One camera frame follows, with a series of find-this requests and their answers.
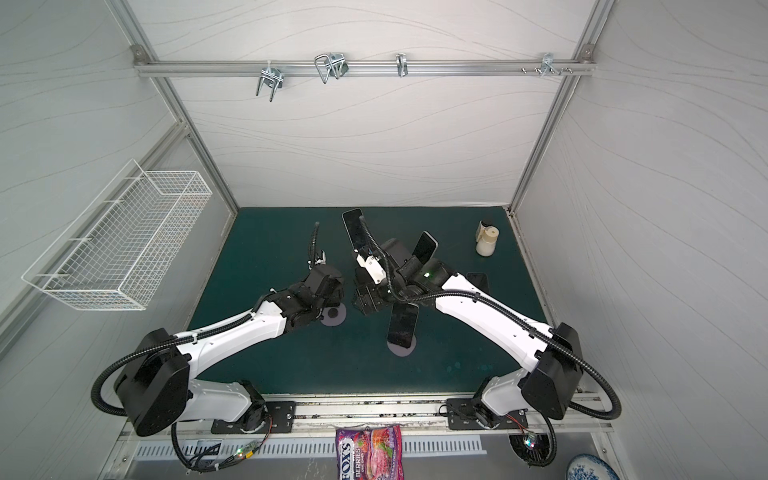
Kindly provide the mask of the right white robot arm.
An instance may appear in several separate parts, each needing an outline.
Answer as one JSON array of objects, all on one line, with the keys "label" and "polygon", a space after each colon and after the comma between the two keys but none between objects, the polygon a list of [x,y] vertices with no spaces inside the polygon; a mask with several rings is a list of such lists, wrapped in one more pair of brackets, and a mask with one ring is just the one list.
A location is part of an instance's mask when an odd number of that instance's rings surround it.
[{"label": "right white robot arm", "polygon": [[351,244],[357,263],[355,306],[364,314],[391,307],[393,320],[402,325],[396,333],[403,348],[411,347],[412,319],[426,306],[469,326],[517,363],[513,372],[483,381],[472,398],[472,419],[494,428],[518,410],[564,418],[584,372],[576,361],[581,350],[572,328],[552,329],[499,303],[436,259],[437,244],[428,233],[422,234],[417,253],[396,239]]}]

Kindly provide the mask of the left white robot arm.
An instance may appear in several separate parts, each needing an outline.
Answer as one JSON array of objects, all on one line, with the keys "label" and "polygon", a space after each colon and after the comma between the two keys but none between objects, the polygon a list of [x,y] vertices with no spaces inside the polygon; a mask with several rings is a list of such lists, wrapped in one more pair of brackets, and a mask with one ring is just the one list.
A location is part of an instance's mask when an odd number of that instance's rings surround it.
[{"label": "left white robot arm", "polygon": [[204,328],[147,334],[115,381],[117,394],[135,433],[155,435],[178,422],[213,420],[251,433],[266,421],[266,402],[248,381],[200,379],[217,363],[258,343],[278,338],[322,318],[343,299],[341,273],[314,266],[286,289],[262,296],[256,305]]}]

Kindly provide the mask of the black phone purple edge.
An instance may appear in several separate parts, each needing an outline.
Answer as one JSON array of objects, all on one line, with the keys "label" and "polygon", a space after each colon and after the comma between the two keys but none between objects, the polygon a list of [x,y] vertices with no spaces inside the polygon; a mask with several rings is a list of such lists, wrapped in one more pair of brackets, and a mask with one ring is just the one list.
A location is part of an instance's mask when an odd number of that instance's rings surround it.
[{"label": "black phone purple edge", "polygon": [[490,283],[486,273],[467,273],[465,277],[474,287],[487,295],[490,294]]}]

